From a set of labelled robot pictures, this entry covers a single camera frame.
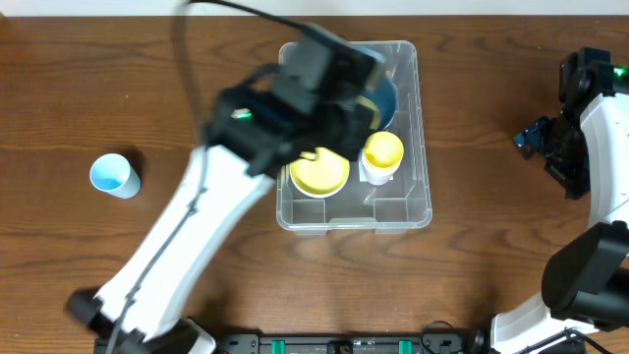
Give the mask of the yellow cup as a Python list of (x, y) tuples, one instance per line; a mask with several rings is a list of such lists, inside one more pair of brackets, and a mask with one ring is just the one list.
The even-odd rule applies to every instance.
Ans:
[(402, 141), (396, 135), (386, 131), (372, 134), (364, 146), (367, 163), (374, 168), (396, 167), (402, 161), (403, 155)]
[(362, 95), (357, 98), (357, 103), (360, 106), (366, 108), (367, 111), (370, 113), (371, 115), (370, 128), (372, 130), (377, 131), (381, 123), (380, 111), (377, 105), (371, 99)]

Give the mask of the dark blue bowl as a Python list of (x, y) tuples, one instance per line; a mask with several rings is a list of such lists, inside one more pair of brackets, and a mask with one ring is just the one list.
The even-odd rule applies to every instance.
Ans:
[(354, 119), (357, 121), (361, 132), (375, 132), (370, 128), (370, 113), (357, 103), (359, 96), (365, 96), (379, 108), (381, 123), (378, 131), (383, 131), (392, 121), (397, 108), (395, 87), (386, 75), (385, 56), (374, 50), (369, 44), (364, 46), (362, 43), (352, 42), (351, 46), (356, 50), (356, 63), (351, 78), (358, 87)]

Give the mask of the yellow bowl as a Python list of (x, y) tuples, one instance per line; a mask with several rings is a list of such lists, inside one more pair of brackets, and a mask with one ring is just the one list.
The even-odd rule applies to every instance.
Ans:
[(325, 147), (317, 147), (315, 152), (302, 152), (288, 169), (293, 184), (330, 190), (347, 183), (350, 162)]

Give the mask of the light blue cup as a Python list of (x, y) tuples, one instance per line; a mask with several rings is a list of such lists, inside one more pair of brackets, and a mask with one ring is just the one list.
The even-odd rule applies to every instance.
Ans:
[(129, 160), (118, 153), (99, 157), (90, 168), (89, 180), (96, 190), (120, 199), (134, 197), (142, 186)]

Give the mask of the cream white cup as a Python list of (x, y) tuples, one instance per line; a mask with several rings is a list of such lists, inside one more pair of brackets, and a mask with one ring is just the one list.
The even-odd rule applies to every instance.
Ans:
[(366, 151), (363, 149), (359, 163), (362, 180), (374, 186), (381, 186), (393, 178), (394, 173), (401, 165), (401, 159), (390, 167), (377, 167), (369, 162)]

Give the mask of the white bowl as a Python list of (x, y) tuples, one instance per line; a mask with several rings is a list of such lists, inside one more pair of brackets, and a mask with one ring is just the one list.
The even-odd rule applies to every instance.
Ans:
[(316, 189), (312, 186), (302, 185), (302, 184), (293, 184), (293, 186), (303, 195), (312, 198), (312, 199), (325, 199), (329, 198), (337, 193), (339, 193), (345, 185), (338, 185), (335, 189)]

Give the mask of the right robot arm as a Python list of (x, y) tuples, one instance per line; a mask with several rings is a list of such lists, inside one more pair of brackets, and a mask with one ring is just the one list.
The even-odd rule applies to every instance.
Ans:
[(539, 293), (477, 335), (480, 353), (603, 352), (592, 334), (628, 325), (628, 69), (583, 47), (561, 62), (558, 98), (558, 116), (513, 143), (544, 159), (567, 198), (590, 196), (588, 226), (549, 259)]

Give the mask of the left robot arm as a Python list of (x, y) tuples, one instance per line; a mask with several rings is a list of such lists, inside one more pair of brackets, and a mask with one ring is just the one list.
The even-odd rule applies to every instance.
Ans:
[(123, 268), (80, 289), (69, 312), (98, 353), (212, 353), (215, 339), (182, 315), (191, 291), (239, 220), (285, 165), (324, 148), (356, 159), (389, 98), (376, 88), (307, 89), (245, 81), (224, 90), (173, 198)]

